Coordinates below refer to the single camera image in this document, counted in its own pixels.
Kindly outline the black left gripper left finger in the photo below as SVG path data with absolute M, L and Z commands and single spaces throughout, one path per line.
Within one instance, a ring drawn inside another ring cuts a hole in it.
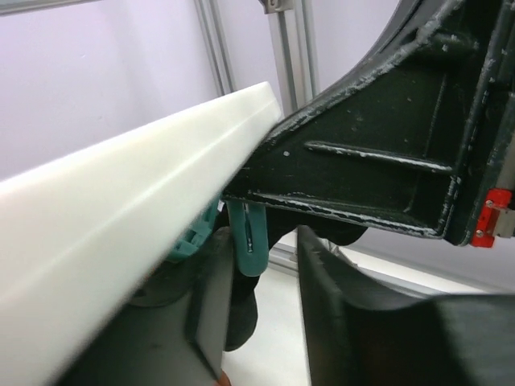
M 164 263 L 58 385 L 214 385 L 233 282 L 228 228 L 182 264 Z

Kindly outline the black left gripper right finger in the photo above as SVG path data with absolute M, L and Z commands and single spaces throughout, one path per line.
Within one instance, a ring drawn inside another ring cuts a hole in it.
M 298 230 L 299 288 L 314 385 L 511 385 L 514 297 L 416 298 Z

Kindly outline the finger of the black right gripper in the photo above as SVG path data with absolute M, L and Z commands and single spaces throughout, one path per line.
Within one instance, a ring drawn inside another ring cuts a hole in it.
M 401 2 L 364 59 L 277 124 L 225 196 L 446 239 L 490 2 Z

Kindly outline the teal clothes peg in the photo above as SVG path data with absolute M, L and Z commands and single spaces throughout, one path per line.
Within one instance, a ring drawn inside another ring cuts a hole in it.
M 266 270 L 269 260 L 266 208 L 236 200 L 226 204 L 237 267 L 247 277 L 258 277 Z

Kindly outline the black sock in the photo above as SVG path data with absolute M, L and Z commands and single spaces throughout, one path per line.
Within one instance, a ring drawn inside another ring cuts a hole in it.
M 353 244 L 366 231 L 366 227 L 354 224 L 309 224 L 321 239 L 341 246 Z M 229 322 L 224 351 L 231 352 L 243 346 L 255 332 L 258 322 L 258 306 L 255 288 L 259 276 L 247 277 L 235 265 L 232 293 L 229 305 Z

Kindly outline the white round clip hanger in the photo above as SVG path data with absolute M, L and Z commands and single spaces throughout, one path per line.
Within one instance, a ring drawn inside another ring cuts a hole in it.
M 2 181 L 2 384 L 55 381 L 280 117 L 262 82 Z

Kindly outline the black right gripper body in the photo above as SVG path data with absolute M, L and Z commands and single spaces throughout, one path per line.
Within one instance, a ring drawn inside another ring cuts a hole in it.
M 479 248 L 514 234 L 514 3 L 489 4 L 496 20 L 467 120 L 471 136 L 446 233 L 454 245 Z

